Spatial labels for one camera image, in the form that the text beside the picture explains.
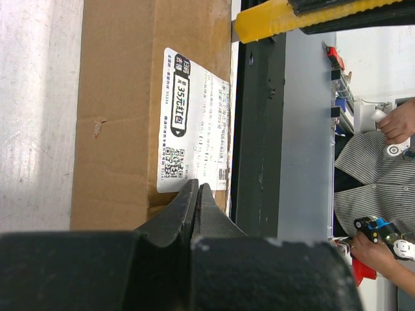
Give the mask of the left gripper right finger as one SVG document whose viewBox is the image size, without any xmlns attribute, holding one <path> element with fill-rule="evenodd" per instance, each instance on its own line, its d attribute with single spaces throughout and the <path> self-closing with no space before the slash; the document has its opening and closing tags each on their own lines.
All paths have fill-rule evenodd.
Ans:
<svg viewBox="0 0 415 311">
<path fill-rule="evenodd" d="M 329 242 L 246 236 L 200 186 L 191 242 L 191 310 L 362 310 Z"/>
</svg>

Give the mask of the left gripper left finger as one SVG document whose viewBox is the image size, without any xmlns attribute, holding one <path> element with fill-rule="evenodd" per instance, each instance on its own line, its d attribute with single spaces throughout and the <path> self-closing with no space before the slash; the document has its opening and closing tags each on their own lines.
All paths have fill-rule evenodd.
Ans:
<svg viewBox="0 0 415 311">
<path fill-rule="evenodd" d="M 185 310 L 198 181 L 132 231 L 1 235 L 2 310 Z"/>
</svg>

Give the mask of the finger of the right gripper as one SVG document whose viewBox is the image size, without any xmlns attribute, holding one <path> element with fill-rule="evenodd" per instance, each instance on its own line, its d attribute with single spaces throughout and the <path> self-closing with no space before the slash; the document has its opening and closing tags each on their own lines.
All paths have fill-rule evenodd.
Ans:
<svg viewBox="0 0 415 311">
<path fill-rule="evenodd" d="M 289 1 L 296 16 L 321 11 L 324 8 L 337 8 L 349 1 Z M 325 21 L 304 27 L 301 31 L 307 35 L 370 27 L 406 26 L 414 24 L 414 1 L 401 1 L 347 17 Z"/>
</svg>

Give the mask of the yellow utility knife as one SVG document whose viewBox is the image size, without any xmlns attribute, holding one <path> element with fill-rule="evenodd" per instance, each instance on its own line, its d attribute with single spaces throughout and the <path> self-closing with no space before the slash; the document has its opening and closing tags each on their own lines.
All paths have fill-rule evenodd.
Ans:
<svg viewBox="0 0 415 311">
<path fill-rule="evenodd" d="M 349 1 L 337 8 L 296 16 L 289 1 L 265 1 L 237 14 L 231 23 L 232 42 L 251 43 L 401 1 Z"/>
</svg>

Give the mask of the operator lower hand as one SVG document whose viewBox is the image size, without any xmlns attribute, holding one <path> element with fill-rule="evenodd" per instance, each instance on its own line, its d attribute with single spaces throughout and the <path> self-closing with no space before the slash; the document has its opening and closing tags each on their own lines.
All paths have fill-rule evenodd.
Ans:
<svg viewBox="0 0 415 311">
<path fill-rule="evenodd" d="M 353 237 L 351 254 L 390 281 L 393 273 L 399 268 L 399 262 L 384 244 L 371 242 L 361 231 Z"/>
</svg>

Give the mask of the operator upper hand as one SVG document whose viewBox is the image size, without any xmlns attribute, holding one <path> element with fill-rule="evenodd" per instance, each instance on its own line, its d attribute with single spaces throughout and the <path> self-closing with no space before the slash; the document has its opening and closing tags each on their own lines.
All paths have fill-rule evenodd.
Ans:
<svg viewBox="0 0 415 311">
<path fill-rule="evenodd" d="M 414 98 L 411 98 L 393 109 L 377 127 L 385 135 L 387 145 L 401 144 L 414 135 L 414 119 Z"/>
</svg>

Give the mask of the brown cardboard express box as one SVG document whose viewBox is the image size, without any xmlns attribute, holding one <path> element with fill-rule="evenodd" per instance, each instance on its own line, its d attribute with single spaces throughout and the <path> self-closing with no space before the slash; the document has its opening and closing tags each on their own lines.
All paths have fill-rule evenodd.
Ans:
<svg viewBox="0 0 415 311">
<path fill-rule="evenodd" d="M 229 1 L 86 1 L 70 228 L 133 229 L 175 197 L 156 189 L 163 55 L 230 78 Z"/>
</svg>

